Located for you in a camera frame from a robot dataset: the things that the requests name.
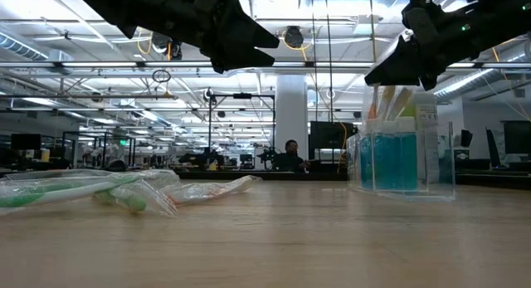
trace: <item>person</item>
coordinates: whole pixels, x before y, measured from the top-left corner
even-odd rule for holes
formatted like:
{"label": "person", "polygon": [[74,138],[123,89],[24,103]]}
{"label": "person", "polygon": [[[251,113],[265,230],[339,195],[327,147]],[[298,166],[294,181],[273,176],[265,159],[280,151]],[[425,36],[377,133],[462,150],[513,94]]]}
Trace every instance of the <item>person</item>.
{"label": "person", "polygon": [[297,154],[299,145],[294,139],[285,142],[285,153],[278,154],[273,163],[273,169],[295,173],[304,173],[304,169],[309,167],[309,162],[303,160]]}

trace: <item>wooden table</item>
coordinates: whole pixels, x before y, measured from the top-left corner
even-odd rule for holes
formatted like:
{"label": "wooden table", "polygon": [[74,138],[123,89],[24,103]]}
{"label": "wooden table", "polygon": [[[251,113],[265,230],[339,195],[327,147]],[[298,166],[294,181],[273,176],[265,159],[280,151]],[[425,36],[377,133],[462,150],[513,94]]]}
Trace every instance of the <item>wooden table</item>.
{"label": "wooden table", "polygon": [[131,216],[91,200],[0,217],[13,287],[530,287],[531,193],[405,203],[346,183],[263,182]]}

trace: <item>ceiling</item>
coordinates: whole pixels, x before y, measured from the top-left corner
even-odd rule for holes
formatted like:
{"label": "ceiling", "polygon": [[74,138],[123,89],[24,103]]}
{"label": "ceiling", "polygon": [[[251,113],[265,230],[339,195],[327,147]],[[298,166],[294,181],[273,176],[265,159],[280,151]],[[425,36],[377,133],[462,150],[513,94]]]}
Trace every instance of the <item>ceiling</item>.
{"label": "ceiling", "polygon": [[[273,56],[277,62],[302,62],[304,59],[322,62],[373,62],[375,58],[378,59],[392,48],[393,42],[405,31],[401,23],[400,11],[408,1],[373,0],[374,24],[371,23],[369,0],[328,0],[328,7],[325,0],[314,0],[313,7],[311,0],[240,0],[240,3],[249,16],[278,37],[282,37],[288,26],[300,27],[305,42],[308,43],[305,43],[308,48],[304,52],[289,49],[283,41],[278,49],[263,50]],[[446,11],[466,5],[464,0],[436,1],[441,3]],[[62,51],[71,56],[73,61],[166,61],[164,55],[157,53],[150,46],[151,32],[149,30],[139,28],[135,38],[129,40],[118,28],[102,20],[83,1],[61,0],[61,3],[56,0],[0,0],[0,33],[7,34],[43,54],[50,55],[53,52]],[[76,15],[81,17],[86,24],[81,23]],[[312,45],[314,29],[316,44]],[[374,29],[375,41],[371,40],[372,29]],[[505,50],[514,48],[520,43],[521,41],[512,41],[499,46],[498,52],[503,55]],[[489,60],[492,57],[492,51],[486,51],[480,55],[480,60]],[[196,47],[183,44],[183,61],[203,62],[207,60]],[[0,61],[28,61],[28,59],[0,48]],[[168,130],[163,131],[163,127],[170,126],[170,128],[179,129],[179,133],[185,134],[181,135],[183,141],[191,141],[191,144],[195,140],[185,139],[186,134],[204,133],[207,127],[204,123],[208,120],[208,112],[205,111],[207,103],[203,95],[208,89],[214,94],[245,92],[274,95],[277,76],[286,73],[305,74],[309,89],[314,90],[316,87],[312,71],[305,70],[246,70],[233,71],[220,76],[211,68],[172,68],[168,69],[172,75],[171,80],[163,84],[152,81],[152,74],[155,70],[154,68],[139,70],[112,67],[94,70],[77,67],[72,69],[69,75],[62,75],[57,71],[45,69],[20,68],[9,71],[4,69],[0,72],[9,77],[4,77],[3,81],[6,83],[1,88],[5,94],[22,94],[24,90],[29,90],[35,95],[50,95],[67,90],[67,94],[71,95],[91,95],[100,92],[102,95],[152,94],[161,97],[167,91],[173,98],[136,100],[114,98],[101,102],[72,98],[61,101],[51,100],[51,105],[46,102],[38,103],[35,100],[17,100],[14,106],[79,109],[65,110],[65,112],[73,119],[79,119],[80,122],[95,127],[115,127],[116,125],[160,127],[161,129],[149,130],[149,134],[158,135],[160,138],[169,134]],[[321,71],[317,74],[317,86],[321,98],[317,105],[313,104],[309,109],[309,120],[315,120],[315,106],[318,119],[328,120],[330,117],[327,106],[331,101],[330,97],[333,97],[334,108],[343,110],[335,112],[336,119],[345,123],[356,122],[353,111],[361,110],[366,91],[363,71],[333,70],[332,77],[325,72]],[[31,82],[19,81],[13,84],[13,77],[20,77],[22,80]],[[441,81],[451,77],[453,75],[447,73],[441,77]],[[499,80],[491,85],[495,90],[503,90],[507,86],[506,82],[508,81]],[[330,84],[334,89],[333,96],[329,93]],[[473,100],[489,91],[491,89],[484,86],[467,93],[465,98]],[[494,102],[494,100],[496,99],[490,98],[489,102]],[[129,110],[120,110],[125,105],[129,107]],[[140,109],[136,111],[139,113],[143,113],[141,109],[144,108],[159,109],[149,112],[156,116],[155,121],[149,119],[149,117],[153,118],[151,115],[146,117],[133,114],[133,110],[130,109],[133,106]],[[252,139],[255,139],[255,142],[267,143],[270,139],[270,125],[266,122],[272,121],[272,113],[268,106],[271,107],[272,103],[266,99],[234,100],[227,98],[224,100],[218,110],[228,109],[226,116],[221,118],[214,115],[212,118],[212,121],[218,123],[219,128],[216,132],[220,142],[227,141],[227,136],[230,136],[230,141],[252,143]],[[97,108],[111,110],[103,112],[82,110]],[[87,118],[104,120],[87,120]],[[242,124],[240,128],[234,124],[245,121],[249,124]],[[240,137],[244,139],[234,139],[238,138],[235,136],[238,131],[241,131]]]}

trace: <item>plastic bag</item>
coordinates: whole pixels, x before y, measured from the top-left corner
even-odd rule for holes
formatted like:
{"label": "plastic bag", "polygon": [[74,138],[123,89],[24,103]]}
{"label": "plastic bag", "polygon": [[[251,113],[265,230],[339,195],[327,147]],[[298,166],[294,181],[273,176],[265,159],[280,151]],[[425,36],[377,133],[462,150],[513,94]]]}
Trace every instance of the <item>plastic bag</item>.
{"label": "plastic bag", "polygon": [[64,170],[9,174],[0,179],[0,213],[23,207],[95,196],[130,212],[177,214],[177,205],[219,198],[247,190],[259,178],[245,176],[230,183],[182,185],[170,170],[111,173],[99,170]]}

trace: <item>robotic arm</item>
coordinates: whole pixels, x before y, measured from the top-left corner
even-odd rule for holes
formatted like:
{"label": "robotic arm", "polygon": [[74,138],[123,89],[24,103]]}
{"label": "robotic arm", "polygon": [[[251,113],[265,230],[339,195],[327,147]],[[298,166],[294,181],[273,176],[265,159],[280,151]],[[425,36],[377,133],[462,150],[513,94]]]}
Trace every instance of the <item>robotic arm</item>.
{"label": "robotic arm", "polygon": [[365,76],[367,85],[419,85],[433,89],[453,63],[479,54],[531,30],[531,0],[467,0],[444,12],[433,0],[410,0],[402,23],[413,31]]}
{"label": "robotic arm", "polygon": [[241,9],[238,0],[84,0],[128,38],[137,26],[199,48],[218,73],[272,66],[255,47],[277,48],[279,40]]}

